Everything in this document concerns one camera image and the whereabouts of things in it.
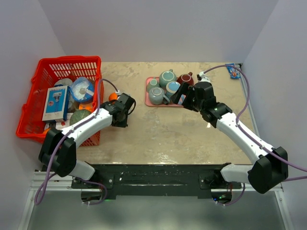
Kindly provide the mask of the blue butterfly mug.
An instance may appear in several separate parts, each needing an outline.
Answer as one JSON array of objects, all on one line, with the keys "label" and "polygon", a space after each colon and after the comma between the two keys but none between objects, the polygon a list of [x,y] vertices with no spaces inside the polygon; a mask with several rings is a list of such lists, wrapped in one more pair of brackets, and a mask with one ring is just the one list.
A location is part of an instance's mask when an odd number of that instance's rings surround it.
[{"label": "blue butterfly mug", "polygon": [[174,95],[179,88],[180,88],[180,83],[177,81],[171,81],[166,85],[165,94],[167,98],[170,100],[171,104],[173,103],[171,96]]}]

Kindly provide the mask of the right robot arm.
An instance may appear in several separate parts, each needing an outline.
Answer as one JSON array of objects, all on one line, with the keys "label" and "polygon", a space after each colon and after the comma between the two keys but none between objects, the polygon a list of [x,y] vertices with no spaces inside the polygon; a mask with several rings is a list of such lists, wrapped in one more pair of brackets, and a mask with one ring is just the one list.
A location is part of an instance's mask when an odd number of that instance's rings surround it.
[{"label": "right robot arm", "polygon": [[179,103],[184,95],[182,106],[199,112],[202,118],[214,128],[227,135],[247,155],[251,165],[226,163],[213,177],[214,184],[225,188],[230,182],[250,184],[258,193],[264,194],[288,178],[286,150],[274,148],[261,140],[224,103],[216,100],[209,82],[198,82],[194,86],[183,83],[174,95],[173,103]]}]

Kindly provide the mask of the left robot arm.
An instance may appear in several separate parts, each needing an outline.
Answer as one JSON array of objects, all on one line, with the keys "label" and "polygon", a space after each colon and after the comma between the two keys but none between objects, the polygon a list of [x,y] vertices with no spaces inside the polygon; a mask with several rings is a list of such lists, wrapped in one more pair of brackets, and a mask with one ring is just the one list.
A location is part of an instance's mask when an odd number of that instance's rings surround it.
[{"label": "left robot arm", "polygon": [[78,177],[87,187],[96,187],[99,184],[99,176],[95,173],[97,170],[77,160],[76,150],[85,140],[106,127],[127,127],[129,111],[134,110],[135,106],[135,99],[122,93],[117,100],[102,103],[74,125],[62,130],[50,129],[39,153],[39,160],[47,166],[47,172],[53,171],[60,177]]}]

